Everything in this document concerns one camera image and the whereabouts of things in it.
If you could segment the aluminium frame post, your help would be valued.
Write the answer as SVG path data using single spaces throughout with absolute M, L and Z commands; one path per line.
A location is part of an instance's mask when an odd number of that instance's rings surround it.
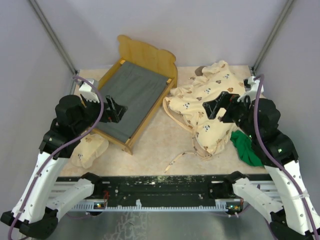
M 37 0 L 28 0 L 27 2 L 29 3 L 29 5 L 32 8 L 34 14 L 38 18 L 38 20 L 41 23 L 41 25 L 43 26 L 46 34 L 48 35 L 48 37 L 51 40 L 53 46 L 55 47 L 55 49 L 57 50 L 58 54 L 62 58 L 63 62 L 67 65 L 68 69 L 70 70 L 70 72 L 73 75 L 77 74 L 78 71 L 77 71 L 75 65 L 73 64 L 69 54 L 65 50 L 62 42 L 58 38 L 56 32 L 52 28 L 52 26 L 51 26 L 50 22 L 48 21 L 47 17 L 45 16 L 43 10 L 41 9 L 41 7 L 40 7 L 40 5 L 38 3 L 38 1 Z
M 266 38 L 266 41 L 259 52 L 253 66 L 251 67 L 250 71 L 253 75 L 257 74 L 257 71 L 261 67 L 264 59 L 266 58 L 268 52 L 271 50 L 273 43 L 275 42 L 277 36 L 279 35 L 281 28 L 286 23 L 290 13 L 292 12 L 296 0 L 287 0 L 285 2 L 285 5 L 283 6 L 278 18 L 275 21 L 274 26 L 272 27 L 272 30 L 270 31 L 268 37 Z

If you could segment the left aluminium frame post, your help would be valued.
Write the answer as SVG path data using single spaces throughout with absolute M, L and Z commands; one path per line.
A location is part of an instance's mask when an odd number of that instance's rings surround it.
M 58 38 L 56 32 L 52 28 L 52 26 L 51 26 L 50 22 L 48 21 L 47 17 L 45 16 L 43 10 L 41 9 L 41 7 L 40 7 L 40 5 L 38 3 L 38 1 L 37 0 L 28 0 L 27 2 L 29 3 L 29 5 L 32 8 L 34 14 L 38 18 L 38 20 L 41 23 L 41 25 L 43 26 L 46 34 L 48 35 L 48 37 L 51 40 L 53 46 L 55 47 L 55 49 L 57 50 L 58 54 L 62 58 L 63 62 L 67 65 L 68 69 L 70 70 L 70 72 L 73 75 L 77 74 L 78 71 L 77 71 L 75 65 L 73 64 L 69 54 L 65 50 L 62 42 Z

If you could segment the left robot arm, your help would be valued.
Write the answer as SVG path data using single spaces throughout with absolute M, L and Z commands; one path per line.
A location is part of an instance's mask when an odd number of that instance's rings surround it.
M 118 123 L 126 106 L 117 104 L 110 95 L 104 100 L 89 101 L 82 95 L 66 95 L 55 107 L 56 118 L 43 136 L 37 162 L 27 187 L 16 206 L 1 215 L 0 221 L 18 229 L 25 238 L 45 240 L 60 219 L 78 202 L 103 195 L 102 178 L 87 172 L 76 184 L 49 200 L 55 182 L 74 149 L 98 122 Z

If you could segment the green cloth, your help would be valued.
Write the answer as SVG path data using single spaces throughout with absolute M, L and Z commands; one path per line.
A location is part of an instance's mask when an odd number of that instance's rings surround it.
M 238 157 L 241 161 L 251 167 L 264 166 L 252 149 L 251 139 L 242 131 L 233 131 L 231 133 L 230 140 L 236 148 Z

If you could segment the wooden pet bed frame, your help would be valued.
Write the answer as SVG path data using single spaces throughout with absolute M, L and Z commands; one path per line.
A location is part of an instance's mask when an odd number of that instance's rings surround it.
M 131 155 L 164 97 L 177 86 L 178 70 L 175 55 L 166 49 L 126 35 L 117 40 L 120 59 L 99 80 L 98 89 L 127 110 L 120 122 L 100 122 L 93 131 Z

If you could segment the right aluminium frame post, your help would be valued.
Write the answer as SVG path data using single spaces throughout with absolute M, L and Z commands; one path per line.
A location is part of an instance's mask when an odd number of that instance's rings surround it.
M 279 35 L 281 28 L 286 23 L 290 13 L 292 12 L 296 0 L 287 0 L 285 2 L 285 5 L 283 6 L 278 18 L 275 21 L 274 26 L 272 27 L 272 30 L 270 31 L 268 37 L 266 38 L 266 41 L 259 52 L 253 66 L 251 67 L 250 71 L 253 75 L 257 74 L 257 71 L 261 67 L 264 59 L 266 58 L 268 52 L 271 50 L 273 43 L 275 42 L 277 36 Z

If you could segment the small cream animal pillow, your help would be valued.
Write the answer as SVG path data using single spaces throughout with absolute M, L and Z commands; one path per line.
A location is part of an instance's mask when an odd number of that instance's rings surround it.
M 73 150 L 70 161 L 76 167 L 90 168 L 109 147 L 109 141 L 99 134 L 88 134 Z

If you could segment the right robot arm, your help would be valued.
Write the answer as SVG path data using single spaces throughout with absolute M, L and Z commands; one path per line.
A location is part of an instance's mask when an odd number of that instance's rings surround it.
M 223 91 L 216 99 L 204 102 L 203 108 L 210 120 L 225 109 L 220 121 L 236 124 L 249 137 L 251 148 L 272 178 L 280 199 L 268 196 L 239 171 L 212 184 L 210 195 L 243 199 L 264 217 L 279 240 L 319 239 L 320 216 L 303 182 L 295 146 L 278 129 L 281 114 L 274 102 L 249 96 L 241 100 L 239 95 Z

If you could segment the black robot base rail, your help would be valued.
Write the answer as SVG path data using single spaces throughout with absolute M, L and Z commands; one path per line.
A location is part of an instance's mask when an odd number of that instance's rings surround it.
M 74 200 L 72 211 L 225 212 L 248 203 L 265 218 L 284 215 L 277 188 L 267 174 L 103 176 L 92 195 Z

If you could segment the cream animal print cushion cover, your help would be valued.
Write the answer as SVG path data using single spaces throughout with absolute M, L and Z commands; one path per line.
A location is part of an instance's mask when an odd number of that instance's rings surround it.
M 234 123 L 220 121 L 226 112 L 222 108 L 210 119 L 203 104 L 215 100 L 223 92 L 244 94 L 244 79 L 250 74 L 248 66 L 233 66 L 221 60 L 203 67 L 201 75 L 193 77 L 192 83 L 171 89 L 169 96 L 163 99 L 165 113 L 191 133 L 191 155 L 207 161 L 225 149 L 237 127 Z

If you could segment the brown striped sock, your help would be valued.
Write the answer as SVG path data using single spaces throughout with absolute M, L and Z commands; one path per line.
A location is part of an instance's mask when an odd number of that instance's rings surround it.
M 206 68 L 206 66 L 199 66 L 195 71 L 195 75 L 197 77 L 202 76 L 203 75 L 203 69 Z

